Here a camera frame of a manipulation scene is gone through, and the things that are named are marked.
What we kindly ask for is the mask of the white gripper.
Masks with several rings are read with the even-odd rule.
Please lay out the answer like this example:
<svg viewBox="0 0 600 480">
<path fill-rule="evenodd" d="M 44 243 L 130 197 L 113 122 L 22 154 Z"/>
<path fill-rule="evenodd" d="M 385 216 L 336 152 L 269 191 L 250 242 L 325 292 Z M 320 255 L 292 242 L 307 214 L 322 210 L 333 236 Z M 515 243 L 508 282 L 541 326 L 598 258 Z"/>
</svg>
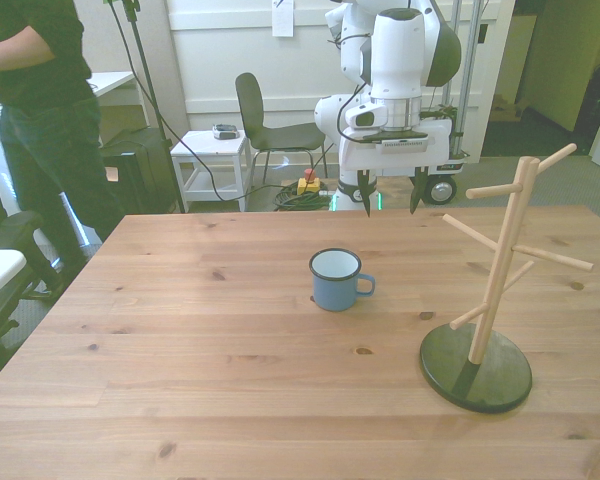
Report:
<svg viewBox="0 0 600 480">
<path fill-rule="evenodd" d="M 343 170 L 359 170 L 358 186 L 367 216 L 374 192 L 369 170 L 416 167 L 411 178 L 410 212 L 416 211 L 428 181 L 428 168 L 424 166 L 442 165 L 449 160 L 451 129 L 449 118 L 429 118 L 412 130 L 345 130 L 339 146 L 339 164 Z"/>
</svg>

